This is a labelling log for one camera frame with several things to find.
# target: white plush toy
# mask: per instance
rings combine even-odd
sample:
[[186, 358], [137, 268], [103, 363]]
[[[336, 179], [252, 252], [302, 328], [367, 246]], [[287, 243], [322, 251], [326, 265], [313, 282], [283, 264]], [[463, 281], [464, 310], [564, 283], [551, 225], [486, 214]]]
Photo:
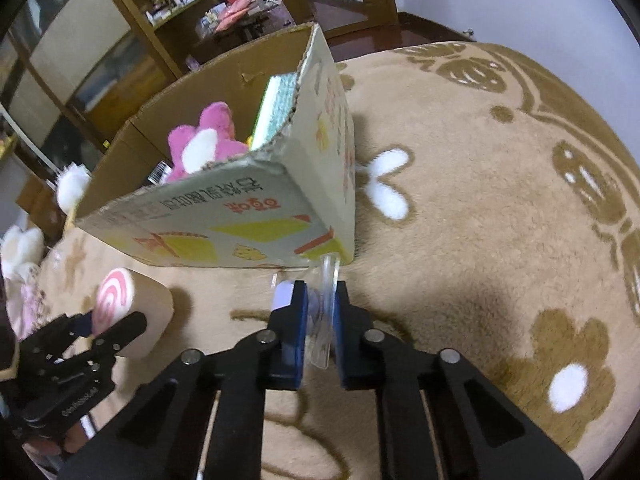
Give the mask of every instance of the white plush toy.
[[65, 215], [70, 215], [80, 203], [90, 181], [91, 173], [83, 164], [76, 166], [72, 162], [70, 166], [65, 168], [65, 171], [60, 173], [56, 182], [58, 185], [56, 198]]
[[38, 267], [44, 252], [44, 235], [37, 227], [22, 231], [17, 225], [9, 227], [0, 244], [2, 273], [6, 278], [19, 276], [26, 283], [33, 267]]

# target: pink swirl pattern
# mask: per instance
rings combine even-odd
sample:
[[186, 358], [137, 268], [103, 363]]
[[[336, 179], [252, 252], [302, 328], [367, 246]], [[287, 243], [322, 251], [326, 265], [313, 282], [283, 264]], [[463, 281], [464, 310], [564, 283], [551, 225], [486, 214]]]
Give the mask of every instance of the pink swirl pattern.
[[97, 301], [92, 315], [94, 335], [107, 330], [117, 319], [117, 311], [125, 307], [131, 291], [127, 289], [127, 278], [121, 269], [114, 269], [102, 282], [98, 290]]

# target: open box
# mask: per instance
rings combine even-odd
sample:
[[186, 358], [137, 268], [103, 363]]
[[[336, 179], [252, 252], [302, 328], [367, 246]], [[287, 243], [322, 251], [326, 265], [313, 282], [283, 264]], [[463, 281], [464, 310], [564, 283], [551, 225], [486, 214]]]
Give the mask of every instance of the open box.
[[[225, 101], [236, 139], [253, 131], [270, 76], [297, 72], [294, 105], [267, 145], [172, 184], [143, 187], [167, 135]], [[306, 266], [354, 252], [353, 120], [322, 31], [305, 24], [232, 50], [181, 78], [117, 134], [76, 225], [155, 266]]]

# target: white pole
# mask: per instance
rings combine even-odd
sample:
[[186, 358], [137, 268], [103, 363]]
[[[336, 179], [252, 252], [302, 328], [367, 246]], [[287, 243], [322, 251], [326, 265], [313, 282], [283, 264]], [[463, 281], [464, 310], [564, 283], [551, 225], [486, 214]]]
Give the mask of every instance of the white pole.
[[2, 103], [0, 103], [0, 114], [2, 114], [2, 116], [7, 120], [18, 137], [20, 137], [25, 142], [25, 144], [30, 147], [31, 151], [35, 153], [42, 162], [49, 166], [54, 171], [54, 173], [60, 174], [60, 169], [53, 162], [51, 162], [44, 153], [40, 151], [40, 149], [33, 143], [33, 141], [29, 137], [27, 137], [21, 127], [18, 126], [11, 115], [9, 115], [9, 112], [6, 110], [6, 108], [2, 106]]

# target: pink plush toy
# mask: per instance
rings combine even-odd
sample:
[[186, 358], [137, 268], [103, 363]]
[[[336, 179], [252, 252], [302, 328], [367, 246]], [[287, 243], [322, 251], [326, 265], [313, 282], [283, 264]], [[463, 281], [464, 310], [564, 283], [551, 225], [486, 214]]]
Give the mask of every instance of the pink plush toy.
[[222, 101], [207, 106], [200, 115], [200, 124], [178, 126], [168, 137], [174, 169], [167, 182], [175, 182], [200, 171], [215, 160], [246, 153], [248, 147], [236, 140], [231, 110]]

